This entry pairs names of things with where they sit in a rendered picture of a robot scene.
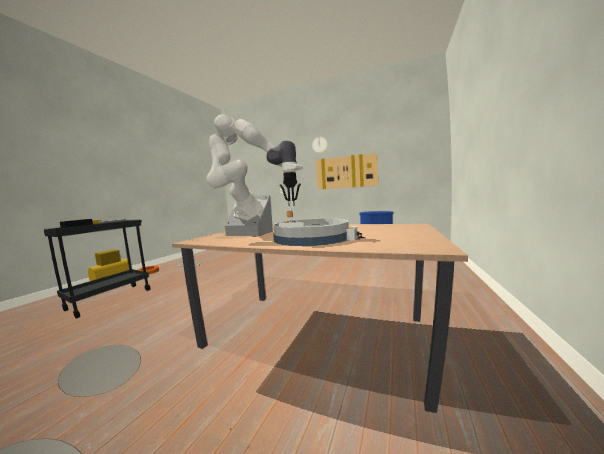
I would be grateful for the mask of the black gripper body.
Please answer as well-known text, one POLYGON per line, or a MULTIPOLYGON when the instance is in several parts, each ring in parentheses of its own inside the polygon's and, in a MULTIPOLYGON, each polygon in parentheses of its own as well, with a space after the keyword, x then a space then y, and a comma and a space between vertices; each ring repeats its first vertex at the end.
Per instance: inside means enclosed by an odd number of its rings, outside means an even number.
POLYGON ((295 185, 297 184, 296 172, 285 172, 285 173, 283 173, 283 175, 284 175, 283 184, 287 187, 287 182, 289 182, 289 188, 292 188, 291 182, 293 182, 293 186, 295 187, 295 185))

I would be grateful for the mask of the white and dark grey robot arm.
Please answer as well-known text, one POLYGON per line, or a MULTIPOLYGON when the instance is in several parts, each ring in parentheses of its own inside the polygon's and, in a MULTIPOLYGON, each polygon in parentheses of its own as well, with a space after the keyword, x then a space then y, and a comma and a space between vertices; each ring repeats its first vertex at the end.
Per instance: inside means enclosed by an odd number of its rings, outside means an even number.
POLYGON ((236 134, 245 142, 265 150, 267 161, 281 166, 284 173, 295 172, 290 169, 303 169, 303 165, 297 164, 296 147, 291 141, 282 141, 275 147, 249 122, 243 119, 234 121, 234 118, 224 114, 217 116, 214 123, 218 134, 209 138, 213 165, 207 175, 208 184, 215 189, 233 182, 235 186, 232 185, 230 193, 236 201, 234 217, 248 221, 260 213, 262 205, 245 184, 246 163, 240 159, 229 162, 231 155, 227 145, 237 141, 236 134))

